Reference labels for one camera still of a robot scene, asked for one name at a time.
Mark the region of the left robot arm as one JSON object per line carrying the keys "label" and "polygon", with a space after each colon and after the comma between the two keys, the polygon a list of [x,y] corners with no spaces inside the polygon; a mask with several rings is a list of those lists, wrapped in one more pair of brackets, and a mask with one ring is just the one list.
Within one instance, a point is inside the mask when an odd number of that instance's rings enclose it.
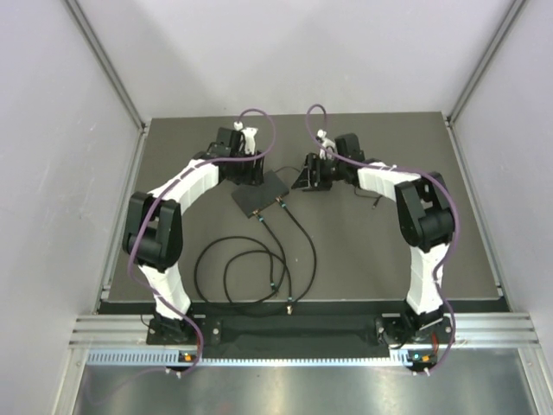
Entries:
{"label": "left robot arm", "polygon": [[263,182],[264,153],[257,148],[257,132],[240,122],[219,128],[216,139],[182,171],[129,199],[122,240],[122,249],[129,255],[127,273],[155,299],[154,328],[176,342],[190,341],[196,330],[188,316],[191,300],[178,266],[184,245],[182,216],[225,180],[247,185]]}

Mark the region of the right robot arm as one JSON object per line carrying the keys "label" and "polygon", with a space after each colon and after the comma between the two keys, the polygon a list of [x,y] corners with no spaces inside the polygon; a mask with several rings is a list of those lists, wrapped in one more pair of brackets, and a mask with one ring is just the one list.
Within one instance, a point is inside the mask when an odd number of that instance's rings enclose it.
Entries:
{"label": "right robot arm", "polygon": [[401,329],[382,333],[395,342],[425,341],[443,320],[443,265],[456,226],[442,176],[367,159],[353,133],[330,139],[319,130],[315,141],[319,151],[306,155],[292,188],[328,191],[335,182],[344,182],[395,203],[400,233],[410,247],[410,287]]}

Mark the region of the dark grey network switch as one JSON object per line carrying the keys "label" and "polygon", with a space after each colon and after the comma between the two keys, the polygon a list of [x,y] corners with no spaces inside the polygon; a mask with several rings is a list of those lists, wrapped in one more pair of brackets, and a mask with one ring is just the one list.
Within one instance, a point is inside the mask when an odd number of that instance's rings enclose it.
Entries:
{"label": "dark grey network switch", "polygon": [[262,184],[258,186],[240,185],[232,192],[232,198],[242,213],[247,218],[251,218],[288,193],[289,187],[274,170],[269,170],[264,174]]}

